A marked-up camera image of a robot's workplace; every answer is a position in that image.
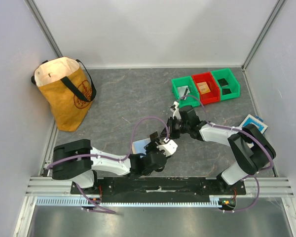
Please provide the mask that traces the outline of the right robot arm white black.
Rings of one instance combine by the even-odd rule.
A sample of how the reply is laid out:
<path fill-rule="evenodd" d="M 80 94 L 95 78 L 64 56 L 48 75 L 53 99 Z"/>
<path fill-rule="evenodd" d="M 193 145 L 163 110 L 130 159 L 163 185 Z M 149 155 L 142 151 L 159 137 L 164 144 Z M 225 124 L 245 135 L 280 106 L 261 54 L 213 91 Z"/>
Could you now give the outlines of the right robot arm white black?
<path fill-rule="evenodd" d="M 176 101 L 170 110 L 172 115 L 168 118 L 167 126 L 171 139 L 189 134 L 193 139 L 231 148 L 236 162 L 217 176 L 216 188 L 219 193 L 228 194 L 236 182 L 272 167 L 276 152 L 255 125 L 227 127 L 200 120 L 192 106 L 180 108 Z"/>

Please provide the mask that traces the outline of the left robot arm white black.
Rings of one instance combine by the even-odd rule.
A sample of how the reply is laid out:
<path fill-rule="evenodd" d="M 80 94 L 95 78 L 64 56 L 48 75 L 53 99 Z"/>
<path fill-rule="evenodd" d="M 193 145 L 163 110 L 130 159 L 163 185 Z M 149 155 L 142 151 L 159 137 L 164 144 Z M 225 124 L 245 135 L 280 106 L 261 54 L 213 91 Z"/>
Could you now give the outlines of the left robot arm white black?
<path fill-rule="evenodd" d="M 55 147 L 47 169 L 52 170 L 54 180 L 70 180 L 93 194 L 99 187 L 97 171 L 129 178 L 149 176 L 163 171 L 177 147 L 168 138 L 147 138 L 133 142 L 131 154 L 125 158 L 100 151 L 91 146 L 90 140 L 81 139 Z"/>

